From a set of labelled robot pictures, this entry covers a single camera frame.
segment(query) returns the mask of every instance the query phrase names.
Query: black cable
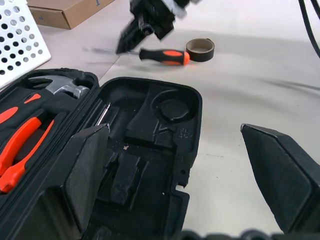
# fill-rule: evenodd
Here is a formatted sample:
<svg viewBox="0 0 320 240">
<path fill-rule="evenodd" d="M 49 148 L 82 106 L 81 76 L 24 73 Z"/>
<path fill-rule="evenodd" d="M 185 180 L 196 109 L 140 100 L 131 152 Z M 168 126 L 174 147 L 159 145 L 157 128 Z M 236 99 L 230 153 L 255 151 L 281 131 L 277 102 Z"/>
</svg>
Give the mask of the black cable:
<svg viewBox="0 0 320 240">
<path fill-rule="evenodd" d="M 317 41 L 316 41 L 315 36 L 314 36 L 314 33 L 312 32 L 312 28 L 310 26 L 310 21 L 309 21 L 308 13 L 307 13 L 307 10 L 306 10 L 305 1 L 304 0 L 299 0 L 299 4 L 300 4 L 300 9 L 301 9 L 302 18 L 303 18 L 303 21 L 304 21 L 306 32 L 308 33 L 310 42 L 311 42 L 316 54 L 320 58 L 320 48 L 319 48 L 319 46 L 317 44 Z M 314 10 L 317 12 L 318 17 L 319 17 L 320 16 L 320 11 L 318 11 L 318 9 L 317 9 L 317 7 L 319 7 L 318 3 L 316 3 L 316 5 L 313 5 L 313 7 L 314 7 Z"/>
<path fill-rule="evenodd" d="M 318 18 L 320 19 L 320 6 L 317 0 L 311 0 L 311 3 L 313 5 L 313 8 L 316 12 L 316 14 L 318 15 Z"/>
</svg>

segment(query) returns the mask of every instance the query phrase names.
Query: orange pliers handle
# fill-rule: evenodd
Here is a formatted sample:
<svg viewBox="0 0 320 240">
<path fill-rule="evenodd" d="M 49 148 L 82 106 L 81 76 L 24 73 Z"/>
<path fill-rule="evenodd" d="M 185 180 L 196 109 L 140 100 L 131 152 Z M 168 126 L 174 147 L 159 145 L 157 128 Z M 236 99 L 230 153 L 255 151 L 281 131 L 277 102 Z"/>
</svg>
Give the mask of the orange pliers handle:
<svg viewBox="0 0 320 240">
<path fill-rule="evenodd" d="M 36 117 L 31 118 L 30 122 L 29 123 L 28 122 L 29 121 L 27 121 L 23 126 L 28 125 L 28 124 L 33 127 L 35 127 L 37 125 L 38 125 L 38 127 L 41 126 L 41 121 Z M 33 147 L 33 149 L 29 152 L 29 154 L 24 159 L 22 159 L 20 162 L 18 162 L 17 164 L 10 166 L 4 172 L 4 174 L 0 177 L 0 191 L 1 192 L 8 193 L 17 185 L 18 181 L 20 180 L 20 178 L 22 177 L 22 175 L 26 171 L 26 169 L 25 169 L 26 163 L 33 156 L 33 154 L 38 150 L 38 148 L 40 147 L 42 142 L 45 140 L 45 138 L 48 135 L 48 133 L 50 132 L 50 129 L 52 128 L 54 122 L 55 122 L 55 120 L 52 120 L 52 122 L 50 123 L 50 125 L 48 126 L 48 128 L 46 129 L 46 131 L 44 132 L 42 137 L 40 138 L 40 140 Z"/>
<path fill-rule="evenodd" d="M 21 147 L 41 124 L 39 118 L 31 117 L 13 134 L 0 155 L 0 176 L 12 166 Z"/>
</svg>

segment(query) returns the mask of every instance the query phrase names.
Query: orange and black screwdriver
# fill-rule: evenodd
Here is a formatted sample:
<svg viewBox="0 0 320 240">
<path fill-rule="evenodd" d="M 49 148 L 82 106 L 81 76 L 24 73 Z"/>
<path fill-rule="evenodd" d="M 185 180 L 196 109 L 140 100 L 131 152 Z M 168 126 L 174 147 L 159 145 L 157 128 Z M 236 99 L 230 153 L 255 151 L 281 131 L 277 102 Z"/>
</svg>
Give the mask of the orange and black screwdriver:
<svg viewBox="0 0 320 240">
<path fill-rule="evenodd" d="M 96 53 L 114 53 L 113 50 L 92 48 Z M 141 48 L 139 52 L 128 51 L 127 54 L 137 55 L 141 60 L 154 60 L 159 63 L 171 66 L 185 66 L 190 62 L 190 55 L 186 51 L 174 50 L 174 49 L 158 49 L 147 50 Z"/>
</svg>

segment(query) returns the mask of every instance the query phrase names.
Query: white plastic basket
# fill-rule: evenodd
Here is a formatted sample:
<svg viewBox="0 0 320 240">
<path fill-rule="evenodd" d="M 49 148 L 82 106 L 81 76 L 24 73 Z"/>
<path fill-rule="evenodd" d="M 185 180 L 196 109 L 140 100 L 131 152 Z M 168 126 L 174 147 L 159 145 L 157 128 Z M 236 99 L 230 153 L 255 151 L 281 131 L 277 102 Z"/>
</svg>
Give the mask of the white plastic basket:
<svg viewBox="0 0 320 240">
<path fill-rule="evenodd" d="M 0 0 L 0 89 L 51 58 L 26 0 Z"/>
</svg>

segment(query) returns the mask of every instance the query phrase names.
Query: tape roll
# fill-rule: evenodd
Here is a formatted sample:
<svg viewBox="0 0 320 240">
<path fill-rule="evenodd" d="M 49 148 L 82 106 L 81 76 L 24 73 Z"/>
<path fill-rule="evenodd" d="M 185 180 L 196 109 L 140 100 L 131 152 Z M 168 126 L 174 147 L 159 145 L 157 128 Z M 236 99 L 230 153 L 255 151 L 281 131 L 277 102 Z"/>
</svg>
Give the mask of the tape roll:
<svg viewBox="0 0 320 240">
<path fill-rule="evenodd" d="M 195 62 L 206 62 L 214 57 L 215 44 L 208 38 L 197 38 L 186 44 L 186 52 Z"/>
</svg>

